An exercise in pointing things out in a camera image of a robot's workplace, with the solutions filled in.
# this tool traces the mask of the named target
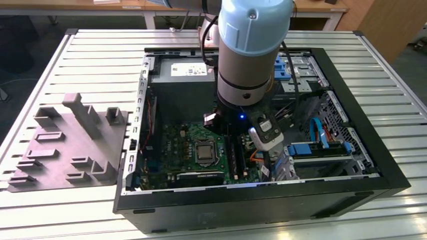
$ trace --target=table leg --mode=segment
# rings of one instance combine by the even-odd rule
[[[324,24],[324,27],[322,27],[322,31],[334,31],[334,28],[338,25],[341,16],[342,16],[341,12],[330,13],[329,18],[325,21],[325,24]]]
[[[145,19],[145,25],[146,29],[156,29],[156,24],[154,24],[154,12],[153,11],[144,11],[144,19]]]
[[[50,22],[52,25],[58,24],[58,21],[56,21],[58,16],[46,16],[48,21]]]

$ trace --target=green circuit board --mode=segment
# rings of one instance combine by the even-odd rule
[[[249,136],[241,137],[241,144]],[[200,164],[196,159],[196,146],[213,145],[213,160],[210,164]],[[165,124],[161,131],[161,155],[156,174],[149,175],[149,185],[153,189],[166,189],[168,174],[185,172],[222,172],[222,184],[258,182],[256,164],[246,169],[246,176],[236,177],[229,174],[225,140],[222,136],[208,131],[201,123]]]

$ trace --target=floor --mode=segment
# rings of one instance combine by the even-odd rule
[[[0,84],[14,79],[37,79],[42,74],[50,56],[69,28],[80,29],[144,29],[145,23],[138,16],[60,16],[58,24],[50,25],[45,16],[30,17],[33,26],[38,33],[38,40],[29,43],[26,48],[34,59],[34,65],[21,74],[9,74],[0,69]],[[178,17],[172,22],[168,19],[156,17],[156,27],[166,29],[168,27],[180,28],[184,17]],[[189,19],[185,29],[194,29],[197,17]],[[400,77],[413,90],[414,94],[427,105],[427,53],[414,52],[406,47],[392,64]],[[36,85],[36,80],[21,80],[10,82],[1,86],[10,95],[7,103],[0,102],[0,143],[7,134],[14,119],[25,104],[26,98]]]

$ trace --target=slotted metal surface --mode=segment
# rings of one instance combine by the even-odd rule
[[[61,107],[80,92],[97,111],[133,111],[144,48],[197,47],[192,30],[80,30],[66,35],[0,147],[0,240],[421,239],[427,234],[425,107],[362,37],[352,32],[290,31],[288,47],[324,48],[412,187],[337,218],[172,232],[146,236],[112,213],[116,186],[9,193],[7,178],[25,153],[40,106]]]

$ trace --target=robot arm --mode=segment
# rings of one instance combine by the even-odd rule
[[[269,150],[281,142],[282,134],[262,98],[269,81],[273,81],[273,64],[289,29],[292,0],[149,2],[213,15],[218,12],[217,98],[221,106],[216,117],[220,115],[221,121],[237,129],[241,122],[233,120],[244,113],[257,149]]]

